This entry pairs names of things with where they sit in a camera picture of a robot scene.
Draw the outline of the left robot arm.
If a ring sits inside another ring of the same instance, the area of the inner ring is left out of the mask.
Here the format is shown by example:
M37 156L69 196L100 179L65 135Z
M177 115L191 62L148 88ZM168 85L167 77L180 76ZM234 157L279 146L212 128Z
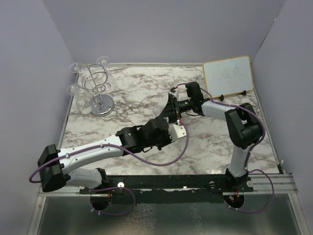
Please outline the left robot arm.
M167 104L155 118L144 125L125 127L115 135L72 149L57 149L51 144L44 148L37 165L43 192L52 192L66 185L92 188L97 193L107 190L105 171L87 170L84 166L108 158L136 156L153 147L174 142L170 127L179 119L176 108Z

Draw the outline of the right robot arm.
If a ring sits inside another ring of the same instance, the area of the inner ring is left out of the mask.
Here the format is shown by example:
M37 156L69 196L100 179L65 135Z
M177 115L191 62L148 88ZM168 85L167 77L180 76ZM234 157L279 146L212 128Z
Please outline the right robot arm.
M181 114L193 111L199 116L212 117L226 122L229 137L234 145L229 167L226 169L225 187L229 191L238 190L248 177L248 162L253 148L265 137L264 124L255 114L252 105L226 104L214 100L212 96L204 98L197 82L184 83L188 98L179 101L178 87L168 92L168 101L162 115L170 122L177 121Z

